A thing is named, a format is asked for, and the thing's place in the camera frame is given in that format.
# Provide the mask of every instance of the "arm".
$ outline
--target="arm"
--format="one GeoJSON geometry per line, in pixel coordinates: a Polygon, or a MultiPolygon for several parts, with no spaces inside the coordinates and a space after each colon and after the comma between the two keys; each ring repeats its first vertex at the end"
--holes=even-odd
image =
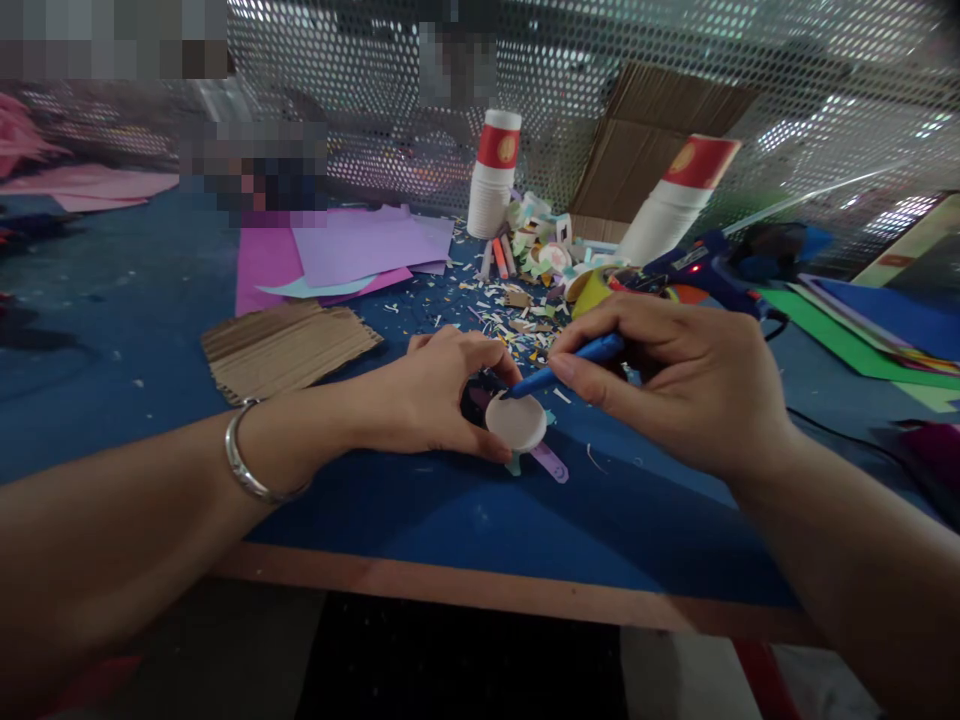
{"type": "MultiPolygon", "coordinates": [[[[520,380],[504,346],[478,336],[444,328],[384,368],[252,408],[238,430],[244,461],[280,493],[353,448],[507,462],[509,448],[460,415],[463,387],[481,367],[520,380]]],[[[15,588],[0,593],[0,715],[29,712],[140,631],[269,514],[227,463],[232,417],[0,488],[0,577],[15,588]]]]}
{"type": "Polygon", "coordinates": [[[550,365],[587,402],[723,479],[798,597],[886,709],[960,715],[960,538],[803,435],[745,315],[615,296],[550,365]],[[642,387],[569,353],[618,330],[642,387]]]}

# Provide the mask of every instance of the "table surface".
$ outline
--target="table surface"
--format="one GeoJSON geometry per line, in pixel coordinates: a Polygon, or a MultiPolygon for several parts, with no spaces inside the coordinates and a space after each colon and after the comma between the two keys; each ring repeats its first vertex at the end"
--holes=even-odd
{"type": "MultiPolygon", "coordinates": [[[[58,207],[49,198],[7,200],[11,212],[58,207]]],[[[227,216],[210,198],[173,191],[148,205],[87,216],[76,228],[72,237],[0,260],[0,290],[37,313],[26,327],[0,322],[0,482],[228,409],[199,343],[233,311],[239,231],[227,216]],[[37,331],[71,333],[76,346],[42,349],[37,331]]],[[[452,253],[475,262],[481,249],[468,239],[452,253]]],[[[466,310],[472,291],[416,280],[349,303],[385,342],[325,381],[401,356],[404,331],[431,330],[436,308],[444,322],[476,327],[466,310]],[[393,303],[399,314],[383,309],[393,303]]],[[[877,441],[874,430],[890,420],[945,418],[889,383],[854,374],[797,328],[772,347],[789,404],[836,430],[877,441]]],[[[351,453],[324,468],[303,499],[256,528],[217,572],[818,642],[720,481],[568,396],[571,404],[538,397],[557,417],[546,441],[570,469],[565,485],[529,456],[513,479],[503,467],[451,454],[351,453]],[[602,470],[587,457],[588,443],[602,470]]],[[[933,514],[889,461],[811,434],[933,514]]]]}

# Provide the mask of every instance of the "mesh partition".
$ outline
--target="mesh partition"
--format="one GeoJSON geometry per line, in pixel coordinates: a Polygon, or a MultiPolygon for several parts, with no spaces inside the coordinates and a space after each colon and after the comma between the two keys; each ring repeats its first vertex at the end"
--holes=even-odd
{"type": "MultiPolygon", "coordinates": [[[[744,147],[693,232],[896,160],[883,176],[789,217],[840,239],[819,259],[849,274],[945,190],[960,188],[956,29],[907,0],[503,0],[496,106],[523,115],[517,185],[571,201],[628,60],[761,92],[731,131],[744,147]]],[[[466,208],[482,108],[419,105],[417,3],[230,0],[229,43],[254,117],[328,123],[328,173],[466,208]]],[[[202,113],[189,83],[56,83],[21,97],[57,136],[143,161],[175,156],[202,113]]]]}

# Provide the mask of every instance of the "blue marker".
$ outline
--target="blue marker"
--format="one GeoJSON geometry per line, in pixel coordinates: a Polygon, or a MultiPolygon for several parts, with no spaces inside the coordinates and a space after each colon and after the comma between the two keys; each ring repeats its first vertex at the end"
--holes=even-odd
{"type": "MultiPolygon", "coordinates": [[[[611,333],[610,335],[604,335],[603,337],[599,337],[596,340],[590,341],[580,348],[575,355],[577,357],[582,357],[584,360],[602,363],[615,358],[622,352],[623,338],[617,333],[611,333]]],[[[526,380],[521,380],[511,389],[507,390],[507,392],[501,396],[501,399],[506,400],[508,398],[513,398],[516,400],[535,393],[537,390],[546,390],[547,388],[556,385],[558,382],[559,380],[557,380],[557,376],[553,374],[553,370],[550,368],[537,370],[537,372],[528,377],[526,380]]]]}

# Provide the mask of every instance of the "hand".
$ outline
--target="hand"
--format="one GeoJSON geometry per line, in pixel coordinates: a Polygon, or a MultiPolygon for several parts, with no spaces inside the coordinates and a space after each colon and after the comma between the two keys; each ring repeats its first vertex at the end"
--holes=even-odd
{"type": "Polygon", "coordinates": [[[724,480],[776,467],[803,437],[760,325],[742,313],[617,293],[567,326],[550,367],[586,402],[724,480]],[[614,330],[642,387],[570,354],[614,330]]]}
{"type": "Polygon", "coordinates": [[[351,404],[364,413],[358,446],[397,453],[452,450],[509,462],[513,453],[506,443],[460,414],[468,378],[485,367],[510,387],[522,379],[503,343],[482,333],[446,325],[435,335],[415,335],[406,357],[348,381],[351,404]]]}

